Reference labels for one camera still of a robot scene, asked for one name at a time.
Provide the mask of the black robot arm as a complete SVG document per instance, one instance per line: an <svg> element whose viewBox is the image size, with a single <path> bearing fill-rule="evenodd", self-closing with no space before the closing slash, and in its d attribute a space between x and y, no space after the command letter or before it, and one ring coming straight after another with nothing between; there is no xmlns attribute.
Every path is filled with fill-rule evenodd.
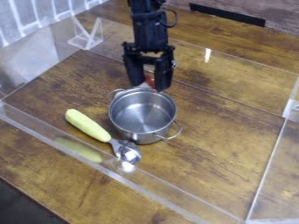
<svg viewBox="0 0 299 224"><path fill-rule="evenodd" d="M135 42L123 43L123 61L127 77L134 87L146 81L145 65L154 66L154 88L165 91L173 84L175 47L169 44L166 0L127 0L131 7Z"/></svg>

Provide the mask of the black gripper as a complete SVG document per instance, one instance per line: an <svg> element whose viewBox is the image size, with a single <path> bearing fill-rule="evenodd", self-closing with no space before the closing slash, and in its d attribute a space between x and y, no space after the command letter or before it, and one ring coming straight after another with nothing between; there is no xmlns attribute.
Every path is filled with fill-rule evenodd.
<svg viewBox="0 0 299 224"><path fill-rule="evenodd" d="M165 12L149 12L133 14L135 42L123 43L125 65L127 77L133 86L139 86L146 81L145 63L153 63L150 58L143 59L142 53L159 53L163 55L154 70L154 84L158 92L165 91L173 85L174 78L174 47L169 45L169 28Z"/></svg>

